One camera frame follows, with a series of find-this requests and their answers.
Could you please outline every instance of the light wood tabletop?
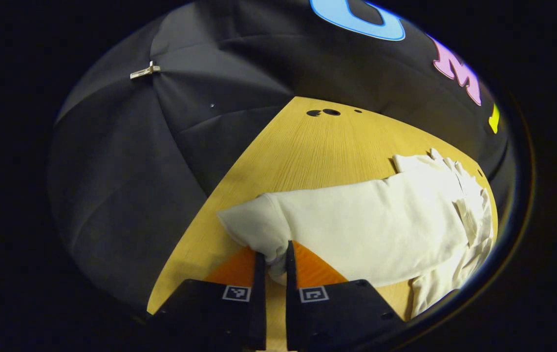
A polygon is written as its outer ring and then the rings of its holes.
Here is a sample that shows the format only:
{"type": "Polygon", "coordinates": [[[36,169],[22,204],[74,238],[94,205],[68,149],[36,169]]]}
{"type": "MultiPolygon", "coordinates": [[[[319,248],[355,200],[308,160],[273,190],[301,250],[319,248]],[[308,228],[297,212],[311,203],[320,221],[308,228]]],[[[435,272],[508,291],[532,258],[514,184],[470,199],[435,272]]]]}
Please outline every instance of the light wood tabletop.
{"type": "MultiPolygon", "coordinates": [[[[241,248],[216,212],[265,192],[318,189],[396,174],[394,154],[426,154],[435,148],[462,163],[488,189],[497,234],[493,194],[479,165],[441,139],[393,118],[359,107],[295,97],[261,131],[207,198],[157,279],[147,311],[154,314],[185,279],[205,278],[241,248]],[[321,110],[338,111],[338,116],[321,110]],[[307,114],[320,110],[319,116],[307,114]]],[[[285,351],[285,286],[266,276],[267,350],[285,351]]],[[[401,318],[411,310],[410,281],[377,290],[401,318]]]]}

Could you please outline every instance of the black fabric tent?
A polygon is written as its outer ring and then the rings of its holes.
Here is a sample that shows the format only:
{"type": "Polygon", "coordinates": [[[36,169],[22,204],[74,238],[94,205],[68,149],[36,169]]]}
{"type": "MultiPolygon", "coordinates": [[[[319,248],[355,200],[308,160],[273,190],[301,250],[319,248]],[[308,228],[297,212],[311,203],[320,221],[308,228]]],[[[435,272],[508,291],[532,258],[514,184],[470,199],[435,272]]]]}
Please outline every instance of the black fabric tent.
{"type": "MultiPolygon", "coordinates": [[[[358,18],[378,11],[350,0],[358,18]]],[[[433,40],[401,20],[386,41],[317,16],[309,1],[206,0],[157,18],[84,75],[55,122],[48,189],[69,253],[139,311],[207,196],[293,96],[385,114],[445,140],[486,172],[500,222],[515,188],[507,124],[433,66],[433,40]],[[130,80],[148,66],[159,73],[130,80]]]]}

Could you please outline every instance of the white cloth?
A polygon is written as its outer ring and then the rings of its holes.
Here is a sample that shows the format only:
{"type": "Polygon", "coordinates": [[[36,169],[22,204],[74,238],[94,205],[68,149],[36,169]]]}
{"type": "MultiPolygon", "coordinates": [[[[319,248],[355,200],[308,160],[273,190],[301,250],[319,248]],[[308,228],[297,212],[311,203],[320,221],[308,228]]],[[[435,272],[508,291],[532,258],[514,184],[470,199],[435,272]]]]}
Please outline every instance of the white cloth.
{"type": "Polygon", "coordinates": [[[415,316],[465,282],[484,260],[476,243],[488,246],[478,234],[491,228],[487,192],[459,163],[431,154],[395,155],[400,173],[385,180],[266,193],[218,218],[236,242],[265,255],[279,283],[291,239],[348,280],[385,286],[416,278],[415,316]]]}

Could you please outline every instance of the metal clip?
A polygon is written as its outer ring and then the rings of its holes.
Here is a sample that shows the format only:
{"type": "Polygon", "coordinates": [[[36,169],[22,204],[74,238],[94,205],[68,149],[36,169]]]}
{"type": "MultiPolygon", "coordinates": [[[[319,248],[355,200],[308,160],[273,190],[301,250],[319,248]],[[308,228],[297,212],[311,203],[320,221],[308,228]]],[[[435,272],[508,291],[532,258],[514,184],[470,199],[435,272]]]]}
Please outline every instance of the metal clip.
{"type": "Polygon", "coordinates": [[[141,71],[133,72],[131,74],[131,79],[133,80],[134,78],[146,76],[147,74],[153,74],[153,72],[160,72],[160,71],[161,71],[161,67],[155,66],[155,65],[153,65],[153,62],[150,62],[150,65],[149,65],[148,68],[145,68],[141,71]]]}

